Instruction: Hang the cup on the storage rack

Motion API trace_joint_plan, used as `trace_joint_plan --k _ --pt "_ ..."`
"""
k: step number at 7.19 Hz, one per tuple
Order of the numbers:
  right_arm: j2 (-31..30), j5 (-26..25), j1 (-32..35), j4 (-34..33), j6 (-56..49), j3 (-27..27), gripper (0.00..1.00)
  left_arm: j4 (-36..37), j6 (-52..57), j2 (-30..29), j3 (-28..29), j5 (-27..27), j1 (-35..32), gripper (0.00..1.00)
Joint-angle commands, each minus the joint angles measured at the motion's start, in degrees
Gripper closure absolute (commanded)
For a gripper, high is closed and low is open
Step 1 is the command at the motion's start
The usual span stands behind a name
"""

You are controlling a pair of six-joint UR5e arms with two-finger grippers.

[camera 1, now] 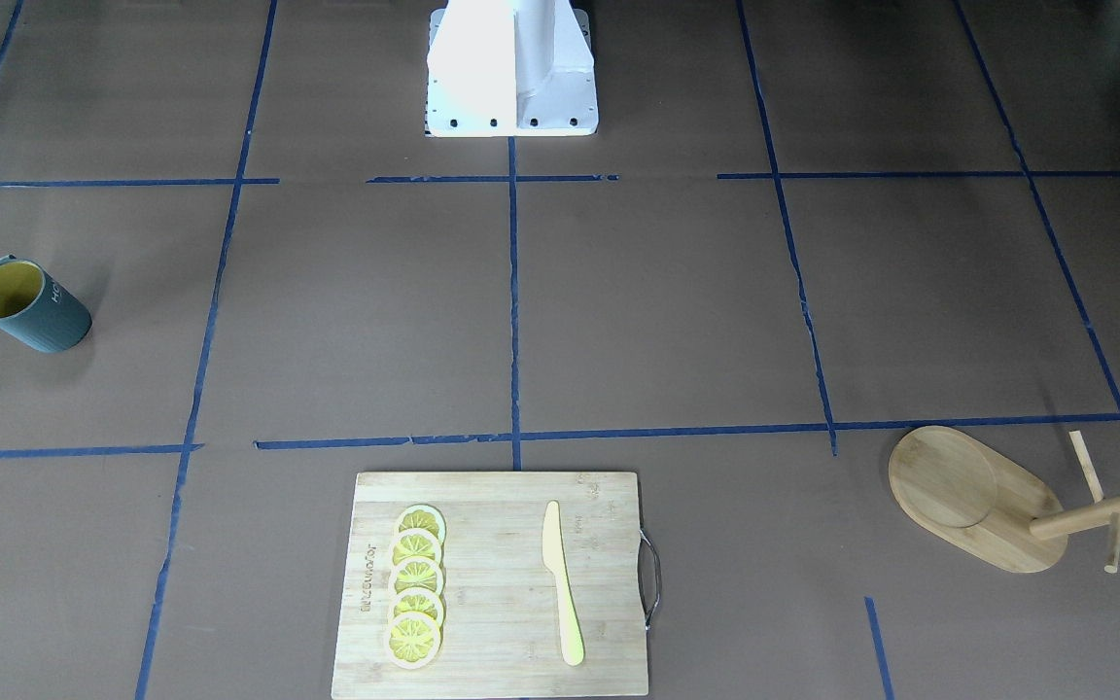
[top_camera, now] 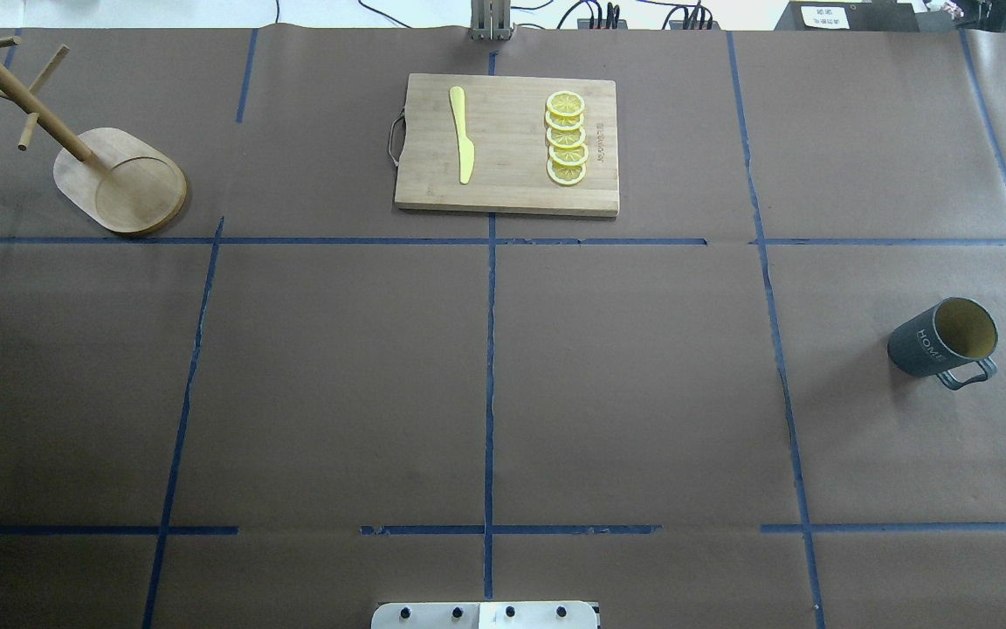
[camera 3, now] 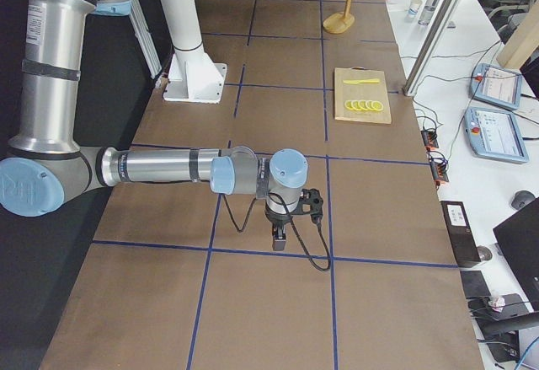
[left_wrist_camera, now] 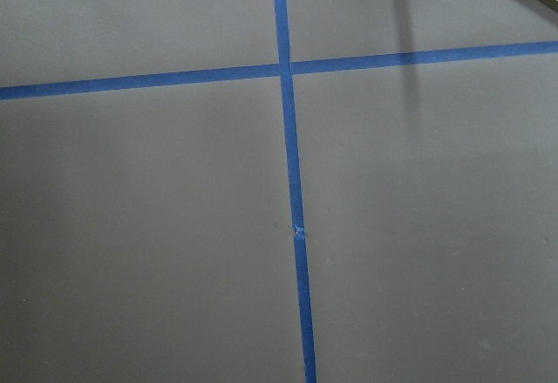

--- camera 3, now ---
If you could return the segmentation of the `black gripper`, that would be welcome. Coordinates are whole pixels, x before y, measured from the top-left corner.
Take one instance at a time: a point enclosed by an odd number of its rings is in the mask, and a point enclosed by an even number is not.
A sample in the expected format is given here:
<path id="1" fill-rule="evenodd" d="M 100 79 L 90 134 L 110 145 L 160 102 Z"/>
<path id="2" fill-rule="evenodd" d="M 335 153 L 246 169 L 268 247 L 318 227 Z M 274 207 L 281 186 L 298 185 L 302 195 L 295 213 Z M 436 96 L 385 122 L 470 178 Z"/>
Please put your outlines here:
<path id="1" fill-rule="evenodd" d="M 272 249 L 273 251 L 282 251 L 286 247 L 286 231 L 284 226 L 291 221 L 291 217 L 286 213 L 273 211 L 269 206 L 264 208 L 266 218 L 272 224 Z"/>

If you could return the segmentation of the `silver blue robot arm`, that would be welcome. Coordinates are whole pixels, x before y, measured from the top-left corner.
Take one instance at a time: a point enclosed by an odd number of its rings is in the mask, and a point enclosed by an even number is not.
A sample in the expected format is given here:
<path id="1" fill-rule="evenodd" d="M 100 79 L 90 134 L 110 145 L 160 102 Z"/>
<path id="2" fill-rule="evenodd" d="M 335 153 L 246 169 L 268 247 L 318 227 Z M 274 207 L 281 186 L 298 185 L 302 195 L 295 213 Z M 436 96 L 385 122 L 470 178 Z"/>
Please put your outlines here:
<path id="1" fill-rule="evenodd" d="M 273 249 L 283 250 L 285 227 L 306 198 L 308 164 L 297 150 L 261 158 L 247 147 L 119 151 L 74 141 L 85 20 L 91 13 L 127 15 L 133 1 L 29 0 L 21 122 L 1 162 L 2 206 L 37 217 L 122 182 L 206 182 L 217 194 L 264 200 Z"/>

